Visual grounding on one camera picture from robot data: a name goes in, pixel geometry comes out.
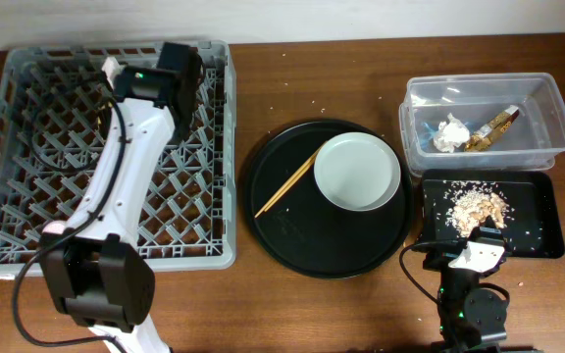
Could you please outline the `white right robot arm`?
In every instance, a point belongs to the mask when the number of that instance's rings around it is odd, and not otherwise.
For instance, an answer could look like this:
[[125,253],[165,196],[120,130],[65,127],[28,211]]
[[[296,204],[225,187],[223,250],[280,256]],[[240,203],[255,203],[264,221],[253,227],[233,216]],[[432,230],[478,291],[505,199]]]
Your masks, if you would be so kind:
[[485,281],[506,260],[505,242],[492,217],[466,238],[426,249],[423,268],[440,273],[437,313],[442,340],[434,352],[498,352],[507,337],[508,291]]

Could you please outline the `food scraps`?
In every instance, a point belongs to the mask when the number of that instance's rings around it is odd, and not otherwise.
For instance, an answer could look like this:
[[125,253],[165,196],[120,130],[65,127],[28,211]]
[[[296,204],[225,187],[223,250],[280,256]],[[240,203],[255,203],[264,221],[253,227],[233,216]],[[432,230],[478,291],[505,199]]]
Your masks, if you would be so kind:
[[514,220],[515,209],[498,182],[457,180],[447,184],[448,190],[443,192],[443,200],[448,202],[444,223],[456,230],[458,237],[469,237],[487,219],[499,229],[507,228],[507,222]]

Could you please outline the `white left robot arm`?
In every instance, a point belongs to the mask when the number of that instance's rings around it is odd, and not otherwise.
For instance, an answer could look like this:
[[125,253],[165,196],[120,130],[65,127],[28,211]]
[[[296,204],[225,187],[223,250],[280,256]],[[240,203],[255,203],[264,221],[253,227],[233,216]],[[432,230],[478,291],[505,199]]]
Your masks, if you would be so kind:
[[74,213],[43,230],[40,268],[56,310],[112,352],[167,352],[150,316],[155,276],[136,251],[137,227],[168,143],[188,134],[203,61],[166,42],[153,68],[108,58],[111,121],[87,191]]

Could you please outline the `white round plate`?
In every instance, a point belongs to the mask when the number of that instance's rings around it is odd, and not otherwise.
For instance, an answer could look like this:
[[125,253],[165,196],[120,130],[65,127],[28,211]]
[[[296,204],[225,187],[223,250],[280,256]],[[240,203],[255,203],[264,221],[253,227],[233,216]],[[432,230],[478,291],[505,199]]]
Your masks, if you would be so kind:
[[373,211],[387,204],[402,177],[394,150],[366,132],[346,132],[326,141],[317,153],[313,173],[326,199],[353,212]]

